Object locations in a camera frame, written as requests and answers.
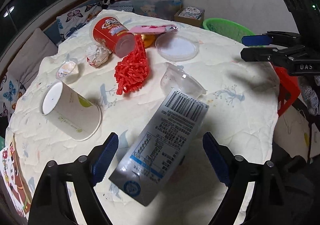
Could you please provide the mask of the cartoon printed paper bag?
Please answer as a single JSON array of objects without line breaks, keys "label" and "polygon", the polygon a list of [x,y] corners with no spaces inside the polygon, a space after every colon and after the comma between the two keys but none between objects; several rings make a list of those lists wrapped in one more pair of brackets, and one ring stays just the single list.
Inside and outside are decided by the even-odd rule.
[{"label": "cartoon printed paper bag", "polygon": [[28,222],[32,196],[21,172],[15,133],[12,134],[10,144],[1,150],[1,177],[13,204],[14,214]]}]

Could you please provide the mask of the butterfly print pillow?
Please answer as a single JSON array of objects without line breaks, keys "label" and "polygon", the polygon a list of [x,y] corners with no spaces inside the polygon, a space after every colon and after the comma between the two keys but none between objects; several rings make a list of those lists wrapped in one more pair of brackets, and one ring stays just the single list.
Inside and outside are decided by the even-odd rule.
[{"label": "butterfly print pillow", "polygon": [[6,73],[1,79],[0,93],[0,114],[1,114],[1,137],[5,138],[5,132],[9,125],[10,118],[15,112],[17,101],[26,92],[21,82],[11,74]]},{"label": "butterfly print pillow", "polygon": [[75,8],[56,18],[57,27],[62,41],[68,39],[77,30],[84,27],[102,11],[101,3]]}]

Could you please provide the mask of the clear round plastic lid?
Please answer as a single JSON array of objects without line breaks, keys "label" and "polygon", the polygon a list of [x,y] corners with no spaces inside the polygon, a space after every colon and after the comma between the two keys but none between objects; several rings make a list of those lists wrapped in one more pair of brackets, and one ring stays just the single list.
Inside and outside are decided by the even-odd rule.
[{"label": "clear round plastic lid", "polygon": [[165,33],[160,35],[155,46],[161,57],[168,61],[188,61],[199,53],[199,42],[187,33]]}]

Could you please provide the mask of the butterfly print pillow right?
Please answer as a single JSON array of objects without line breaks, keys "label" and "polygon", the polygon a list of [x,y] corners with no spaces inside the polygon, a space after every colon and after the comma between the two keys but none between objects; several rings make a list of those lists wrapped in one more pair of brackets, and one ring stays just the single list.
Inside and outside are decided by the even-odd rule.
[{"label": "butterfly print pillow right", "polygon": [[62,41],[68,39],[77,30],[84,27],[102,11],[101,3],[75,8],[56,18],[57,27]]}]

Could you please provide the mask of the butterfly print pillow left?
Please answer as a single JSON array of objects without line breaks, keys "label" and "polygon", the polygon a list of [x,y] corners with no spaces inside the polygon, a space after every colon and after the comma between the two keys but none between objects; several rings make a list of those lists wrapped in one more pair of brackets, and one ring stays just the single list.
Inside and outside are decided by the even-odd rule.
[{"label": "butterfly print pillow left", "polygon": [[5,138],[5,132],[9,125],[10,118],[15,112],[17,101],[26,92],[21,82],[11,74],[6,73],[1,79],[0,93],[0,114],[1,114],[1,137]]}]

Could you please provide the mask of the grey milk carton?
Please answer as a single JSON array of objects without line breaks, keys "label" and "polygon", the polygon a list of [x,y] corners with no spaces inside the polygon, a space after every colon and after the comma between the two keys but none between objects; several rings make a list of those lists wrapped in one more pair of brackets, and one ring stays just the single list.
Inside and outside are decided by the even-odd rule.
[{"label": "grey milk carton", "polygon": [[185,156],[209,106],[173,89],[109,177],[125,194],[149,205]]}]

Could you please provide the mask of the white paper cup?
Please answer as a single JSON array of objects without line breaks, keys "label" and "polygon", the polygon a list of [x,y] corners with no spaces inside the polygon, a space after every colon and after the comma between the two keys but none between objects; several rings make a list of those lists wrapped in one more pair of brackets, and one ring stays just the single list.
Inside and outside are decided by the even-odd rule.
[{"label": "white paper cup", "polygon": [[102,111],[63,81],[56,81],[45,91],[40,113],[59,130],[76,141],[87,140],[99,129]]}]

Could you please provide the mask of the red mesh net bag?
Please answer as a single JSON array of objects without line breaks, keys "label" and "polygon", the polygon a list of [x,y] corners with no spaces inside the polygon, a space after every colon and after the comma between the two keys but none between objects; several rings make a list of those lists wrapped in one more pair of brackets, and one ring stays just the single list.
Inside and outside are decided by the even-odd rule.
[{"label": "red mesh net bag", "polygon": [[135,35],[135,47],[115,66],[114,77],[118,88],[117,95],[135,92],[142,88],[150,74],[144,42],[141,35]]}]

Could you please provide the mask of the pink wafer wrapper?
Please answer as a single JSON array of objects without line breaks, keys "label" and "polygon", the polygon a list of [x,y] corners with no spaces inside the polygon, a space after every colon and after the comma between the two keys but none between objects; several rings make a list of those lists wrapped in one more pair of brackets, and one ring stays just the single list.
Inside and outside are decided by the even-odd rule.
[{"label": "pink wafer wrapper", "polygon": [[178,31],[178,26],[169,24],[169,25],[161,25],[161,26],[154,26],[154,25],[138,25],[132,27],[129,30],[129,33],[133,34],[144,34],[144,35],[160,35],[164,33],[171,33]]}]

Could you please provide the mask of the red plastic cartoon cup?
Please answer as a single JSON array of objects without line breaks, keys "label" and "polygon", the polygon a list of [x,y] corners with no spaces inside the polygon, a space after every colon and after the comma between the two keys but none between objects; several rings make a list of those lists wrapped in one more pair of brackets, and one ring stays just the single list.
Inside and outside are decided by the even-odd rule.
[{"label": "red plastic cartoon cup", "polygon": [[135,48],[135,36],[113,14],[97,16],[90,26],[93,42],[123,58]]}]

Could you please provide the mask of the red plastic stool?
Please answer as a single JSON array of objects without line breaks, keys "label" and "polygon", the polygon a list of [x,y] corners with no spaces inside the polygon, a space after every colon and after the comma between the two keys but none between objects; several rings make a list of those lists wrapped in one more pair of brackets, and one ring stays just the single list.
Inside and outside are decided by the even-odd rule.
[{"label": "red plastic stool", "polygon": [[300,95],[298,78],[290,76],[283,67],[273,66],[279,78],[278,116],[283,115]]}]

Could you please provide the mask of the grey plain pillow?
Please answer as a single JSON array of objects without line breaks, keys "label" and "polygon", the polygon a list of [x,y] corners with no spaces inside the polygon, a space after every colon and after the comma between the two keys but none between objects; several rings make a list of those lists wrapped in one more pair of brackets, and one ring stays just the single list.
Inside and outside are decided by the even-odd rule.
[{"label": "grey plain pillow", "polygon": [[8,66],[7,72],[27,89],[36,78],[42,60],[57,52],[58,47],[37,28]]}]

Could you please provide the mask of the green mesh trash basket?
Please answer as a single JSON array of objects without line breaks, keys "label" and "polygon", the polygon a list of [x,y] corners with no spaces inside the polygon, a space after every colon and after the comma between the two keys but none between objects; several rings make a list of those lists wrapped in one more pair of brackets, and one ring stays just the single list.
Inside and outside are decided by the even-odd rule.
[{"label": "green mesh trash basket", "polygon": [[228,37],[242,43],[244,36],[255,35],[251,30],[231,20],[222,18],[207,18],[203,21],[204,29]]}]

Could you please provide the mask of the crumpled foil wrapper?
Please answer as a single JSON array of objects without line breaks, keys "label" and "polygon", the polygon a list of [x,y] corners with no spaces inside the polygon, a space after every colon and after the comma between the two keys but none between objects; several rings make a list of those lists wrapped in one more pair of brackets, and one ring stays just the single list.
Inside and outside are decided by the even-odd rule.
[{"label": "crumpled foil wrapper", "polygon": [[91,44],[86,49],[87,62],[93,68],[99,68],[106,63],[112,52],[100,44]]}]

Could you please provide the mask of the clear small plastic cup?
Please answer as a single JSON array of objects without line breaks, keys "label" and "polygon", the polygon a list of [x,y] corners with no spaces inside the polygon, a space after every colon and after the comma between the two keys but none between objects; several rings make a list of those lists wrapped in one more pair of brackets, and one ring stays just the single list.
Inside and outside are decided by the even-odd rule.
[{"label": "clear small plastic cup", "polygon": [[206,95],[207,90],[181,67],[168,62],[165,65],[167,69],[160,81],[160,87],[165,95],[168,95],[172,89],[179,90],[194,99]]}]

